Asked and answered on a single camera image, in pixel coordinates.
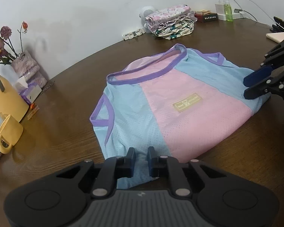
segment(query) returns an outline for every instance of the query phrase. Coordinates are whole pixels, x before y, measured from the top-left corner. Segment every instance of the mug handle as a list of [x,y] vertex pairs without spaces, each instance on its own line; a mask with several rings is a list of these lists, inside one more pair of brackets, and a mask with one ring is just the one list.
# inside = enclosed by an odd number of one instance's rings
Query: mug handle
[[[4,140],[4,142],[8,145],[7,148],[5,148],[5,147],[2,145],[2,140]],[[13,146],[12,146],[11,144],[9,144],[9,143],[3,138],[2,135],[0,135],[0,152],[1,152],[2,154],[7,154],[7,153],[9,153],[9,152],[11,151],[11,148],[12,148],[12,147],[13,147]]]

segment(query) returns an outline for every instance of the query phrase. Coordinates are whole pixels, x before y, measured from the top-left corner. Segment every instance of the green liquid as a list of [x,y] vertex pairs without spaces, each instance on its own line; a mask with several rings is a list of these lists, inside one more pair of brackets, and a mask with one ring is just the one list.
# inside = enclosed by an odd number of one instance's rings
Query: green liquid
[[231,11],[230,4],[224,4],[225,14],[226,14],[226,20],[227,21],[233,21],[233,12]]

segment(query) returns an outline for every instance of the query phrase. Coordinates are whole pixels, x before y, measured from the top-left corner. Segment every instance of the yellow mug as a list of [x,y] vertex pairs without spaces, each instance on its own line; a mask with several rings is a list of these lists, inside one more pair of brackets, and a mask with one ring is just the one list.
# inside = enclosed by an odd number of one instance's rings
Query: yellow mug
[[[7,154],[16,145],[23,133],[23,126],[15,120],[12,115],[8,115],[0,126],[0,152]],[[8,145],[5,148],[2,140]]]

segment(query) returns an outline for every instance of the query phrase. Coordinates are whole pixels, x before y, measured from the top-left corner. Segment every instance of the label on shirt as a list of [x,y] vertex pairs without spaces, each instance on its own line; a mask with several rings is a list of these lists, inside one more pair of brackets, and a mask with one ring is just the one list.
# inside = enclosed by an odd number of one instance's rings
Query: label on shirt
[[182,101],[176,102],[173,104],[173,107],[178,111],[182,112],[189,108],[194,103],[200,101],[202,98],[198,96],[196,93],[190,95],[189,97],[185,98]]

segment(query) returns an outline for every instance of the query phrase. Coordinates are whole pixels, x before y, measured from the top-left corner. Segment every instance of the table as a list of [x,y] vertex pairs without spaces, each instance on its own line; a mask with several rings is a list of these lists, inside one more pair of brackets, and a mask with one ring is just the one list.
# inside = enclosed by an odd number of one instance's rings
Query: table
[[[276,45],[265,38],[268,32],[266,25],[250,19],[197,23],[191,35],[173,40],[145,34],[116,43],[57,75],[54,85],[36,100],[40,110],[31,120],[22,120],[24,133],[17,145],[0,160],[0,227],[9,226],[3,202],[11,190],[85,158],[103,162],[89,116],[107,74],[175,43],[203,53],[221,52],[238,66],[257,69],[264,54]],[[272,96],[242,127],[199,159],[273,190],[280,201],[274,226],[284,226],[284,101],[280,97]],[[164,184],[157,180],[138,187]]]

